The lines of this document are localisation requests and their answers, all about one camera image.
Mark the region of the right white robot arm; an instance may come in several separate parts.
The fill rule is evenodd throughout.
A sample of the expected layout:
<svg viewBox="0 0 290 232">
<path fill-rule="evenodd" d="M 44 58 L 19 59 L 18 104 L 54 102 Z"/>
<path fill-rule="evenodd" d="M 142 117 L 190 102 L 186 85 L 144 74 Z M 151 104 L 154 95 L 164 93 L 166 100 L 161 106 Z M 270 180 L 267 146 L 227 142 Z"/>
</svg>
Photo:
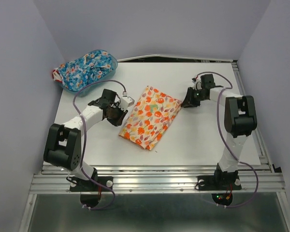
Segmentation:
<svg viewBox="0 0 290 232">
<path fill-rule="evenodd" d="M 216 102 L 219 112 L 224 107 L 224 123 L 217 118 L 219 134 L 225 129 L 227 136 L 221 137 L 224 151 L 217 163 L 213 175 L 200 175 L 196 184 L 197 190 L 219 190 L 227 187 L 241 189 L 238 175 L 238 165 L 243 164 L 252 169 L 252 165 L 240 161 L 243 146 L 247 138 L 257 128 L 257 115 L 254 98 L 249 95 L 239 95 L 232 92 L 233 85 L 228 87 L 216 85 L 214 81 L 216 72 L 201 72 L 192 79 L 194 85 L 189 87 L 181 106 L 183 108 L 196 108 L 202 101 Z"/>
</svg>

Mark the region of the orange tulip print skirt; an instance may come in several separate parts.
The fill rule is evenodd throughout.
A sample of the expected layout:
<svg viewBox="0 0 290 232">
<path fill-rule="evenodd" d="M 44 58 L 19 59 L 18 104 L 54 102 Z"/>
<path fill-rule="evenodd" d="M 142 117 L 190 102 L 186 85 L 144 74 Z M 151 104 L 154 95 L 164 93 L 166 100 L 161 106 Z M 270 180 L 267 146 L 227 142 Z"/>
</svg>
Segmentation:
<svg viewBox="0 0 290 232">
<path fill-rule="evenodd" d="M 182 101 L 147 86 L 124 123 L 119 136 L 152 150 L 181 110 Z"/>
</svg>

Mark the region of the aluminium rail frame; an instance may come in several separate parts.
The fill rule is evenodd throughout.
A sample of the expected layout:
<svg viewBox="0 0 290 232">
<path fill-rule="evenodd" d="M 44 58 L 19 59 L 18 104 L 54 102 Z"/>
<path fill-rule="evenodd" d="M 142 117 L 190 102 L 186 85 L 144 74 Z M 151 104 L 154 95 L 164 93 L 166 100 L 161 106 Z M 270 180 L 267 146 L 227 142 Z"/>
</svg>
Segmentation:
<svg viewBox="0 0 290 232">
<path fill-rule="evenodd" d="M 290 207 L 282 173 L 275 172 L 259 132 L 247 140 L 240 166 L 242 190 L 235 209 L 213 205 L 210 192 L 194 187 L 212 174 L 223 151 L 208 102 L 182 110 L 153 151 L 118 137 L 101 123 L 88 133 L 86 161 L 114 178 L 111 208 L 88 211 L 69 191 L 67 173 L 45 163 L 33 177 L 22 232 L 290 232 Z"/>
</svg>

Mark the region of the red and white floral skirt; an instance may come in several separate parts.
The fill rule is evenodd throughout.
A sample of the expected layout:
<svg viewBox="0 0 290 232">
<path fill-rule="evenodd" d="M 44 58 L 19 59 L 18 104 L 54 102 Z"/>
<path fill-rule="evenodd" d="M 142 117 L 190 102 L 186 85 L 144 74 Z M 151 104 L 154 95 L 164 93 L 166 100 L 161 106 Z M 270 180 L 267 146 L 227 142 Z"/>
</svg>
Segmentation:
<svg viewBox="0 0 290 232">
<path fill-rule="evenodd" d="M 58 83 L 62 83 L 62 77 L 58 71 L 58 69 L 54 69 L 52 71 L 53 80 Z"/>
</svg>

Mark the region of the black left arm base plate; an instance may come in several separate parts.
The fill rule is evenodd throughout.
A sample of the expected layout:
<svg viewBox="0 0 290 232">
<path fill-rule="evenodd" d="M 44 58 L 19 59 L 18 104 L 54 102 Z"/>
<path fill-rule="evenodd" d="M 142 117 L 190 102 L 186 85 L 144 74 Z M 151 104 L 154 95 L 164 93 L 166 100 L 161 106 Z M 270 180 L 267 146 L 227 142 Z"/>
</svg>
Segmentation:
<svg viewBox="0 0 290 232">
<path fill-rule="evenodd" d="M 75 176 L 73 177 L 66 177 L 66 180 L 70 183 L 70 192 L 109 192 L 110 190 L 107 190 L 105 188 L 102 188 L 90 180 L 82 180 Z M 113 177 L 112 176 L 99 176 L 97 182 L 101 185 L 106 186 L 107 182 L 112 182 Z"/>
</svg>

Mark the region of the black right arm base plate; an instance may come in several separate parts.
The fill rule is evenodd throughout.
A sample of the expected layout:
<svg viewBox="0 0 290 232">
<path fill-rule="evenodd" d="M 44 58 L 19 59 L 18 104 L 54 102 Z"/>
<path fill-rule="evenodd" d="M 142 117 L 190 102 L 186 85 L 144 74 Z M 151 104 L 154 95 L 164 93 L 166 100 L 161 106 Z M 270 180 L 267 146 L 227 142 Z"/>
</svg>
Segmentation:
<svg viewBox="0 0 290 232">
<path fill-rule="evenodd" d="M 241 190 L 239 178 L 217 179 L 213 175 L 197 176 L 195 189 L 199 191 L 223 191 L 223 190 Z"/>
</svg>

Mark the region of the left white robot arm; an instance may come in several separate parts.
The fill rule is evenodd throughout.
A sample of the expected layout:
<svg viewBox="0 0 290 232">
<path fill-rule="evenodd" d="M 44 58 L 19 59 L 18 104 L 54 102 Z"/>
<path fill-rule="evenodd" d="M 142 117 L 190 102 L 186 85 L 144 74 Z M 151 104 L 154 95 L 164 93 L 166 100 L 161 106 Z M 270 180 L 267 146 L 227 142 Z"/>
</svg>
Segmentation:
<svg viewBox="0 0 290 232">
<path fill-rule="evenodd" d="M 89 102 L 82 112 L 78 111 L 78 116 L 64 124 L 54 123 L 50 126 L 43 159 L 73 174 L 74 179 L 69 180 L 71 184 L 82 186 L 86 190 L 97 187 L 97 170 L 83 161 L 82 142 L 87 140 L 87 130 L 105 119 L 113 126 L 122 125 L 134 99 L 126 92 L 123 92 L 118 101 L 117 97 L 116 92 L 104 89 L 100 98 Z"/>
</svg>

